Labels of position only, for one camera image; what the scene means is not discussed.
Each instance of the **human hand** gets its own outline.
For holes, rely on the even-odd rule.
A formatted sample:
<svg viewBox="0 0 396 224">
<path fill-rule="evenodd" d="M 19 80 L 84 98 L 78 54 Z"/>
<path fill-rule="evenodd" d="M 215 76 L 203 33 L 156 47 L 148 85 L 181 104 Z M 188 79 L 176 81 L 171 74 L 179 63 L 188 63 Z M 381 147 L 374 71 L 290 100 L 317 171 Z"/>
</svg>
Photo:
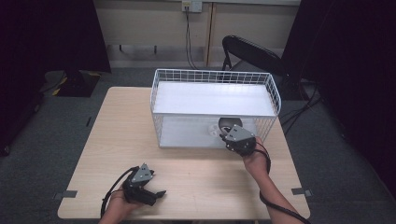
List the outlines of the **human hand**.
<svg viewBox="0 0 396 224">
<path fill-rule="evenodd" d="M 260 137 L 256 137 L 256 142 L 255 149 L 267 153 L 266 149 L 263 147 Z M 257 179 L 259 176 L 268 176 L 267 159 L 262 153 L 253 152 L 251 155 L 243 157 L 243 161 L 245 168 L 253 178 Z"/>
<path fill-rule="evenodd" d="M 135 209 L 143 206 L 136 201 L 126 202 L 122 186 L 111 194 L 105 214 L 99 221 L 100 224 L 119 223 L 127 218 Z"/>
</svg>

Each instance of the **white wire basket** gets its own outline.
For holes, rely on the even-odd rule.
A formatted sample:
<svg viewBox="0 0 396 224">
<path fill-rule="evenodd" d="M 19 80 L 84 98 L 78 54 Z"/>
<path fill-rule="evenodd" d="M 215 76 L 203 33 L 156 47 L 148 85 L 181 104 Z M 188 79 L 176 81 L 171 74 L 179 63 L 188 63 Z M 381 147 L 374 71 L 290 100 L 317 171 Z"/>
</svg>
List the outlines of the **white wire basket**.
<svg viewBox="0 0 396 224">
<path fill-rule="evenodd" d="M 269 73 L 157 69 L 150 97 L 160 147 L 224 148 L 220 118 L 240 118 L 264 141 L 280 107 Z"/>
</svg>

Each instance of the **chair backrest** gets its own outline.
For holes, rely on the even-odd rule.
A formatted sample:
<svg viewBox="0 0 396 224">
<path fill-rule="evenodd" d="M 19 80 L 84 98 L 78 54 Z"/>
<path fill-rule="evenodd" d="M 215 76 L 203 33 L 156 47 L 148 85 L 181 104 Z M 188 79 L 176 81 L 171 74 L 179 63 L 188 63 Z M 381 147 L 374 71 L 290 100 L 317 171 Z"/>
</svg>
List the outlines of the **chair backrest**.
<svg viewBox="0 0 396 224">
<path fill-rule="evenodd" d="M 269 49 L 263 48 L 236 35 L 225 36 L 222 40 L 222 46 L 225 53 L 222 66 L 223 71 L 227 65 L 230 70 L 233 68 L 229 55 L 229 53 L 231 53 L 242 61 L 250 63 L 272 75 L 281 77 L 287 75 L 281 59 Z"/>
</svg>

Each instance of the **basket upper shelf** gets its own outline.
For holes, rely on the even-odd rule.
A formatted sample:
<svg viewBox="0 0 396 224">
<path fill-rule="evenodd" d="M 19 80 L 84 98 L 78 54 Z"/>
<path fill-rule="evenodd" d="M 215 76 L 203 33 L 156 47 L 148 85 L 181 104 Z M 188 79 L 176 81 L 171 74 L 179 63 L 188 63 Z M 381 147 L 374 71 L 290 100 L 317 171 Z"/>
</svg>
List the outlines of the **basket upper shelf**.
<svg viewBox="0 0 396 224">
<path fill-rule="evenodd" d="M 160 81 L 152 113 L 177 116 L 275 117 L 264 85 Z"/>
</svg>

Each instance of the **wooden table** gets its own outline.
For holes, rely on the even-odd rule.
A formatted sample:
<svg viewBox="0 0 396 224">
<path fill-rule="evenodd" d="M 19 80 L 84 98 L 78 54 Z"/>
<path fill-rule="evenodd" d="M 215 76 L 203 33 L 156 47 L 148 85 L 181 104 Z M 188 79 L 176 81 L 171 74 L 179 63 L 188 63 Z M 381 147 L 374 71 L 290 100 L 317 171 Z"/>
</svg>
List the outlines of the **wooden table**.
<svg viewBox="0 0 396 224">
<path fill-rule="evenodd" d="M 259 189 L 239 155 L 225 148 L 159 148 L 149 109 L 150 88 L 109 89 L 67 190 L 58 215 L 97 219 L 102 199 L 126 170 L 144 162 L 155 171 L 146 189 L 166 194 L 154 206 L 129 219 L 269 219 Z M 264 144 L 272 159 L 270 176 L 303 217 L 310 212 L 285 136 L 277 120 Z"/>
</svg>

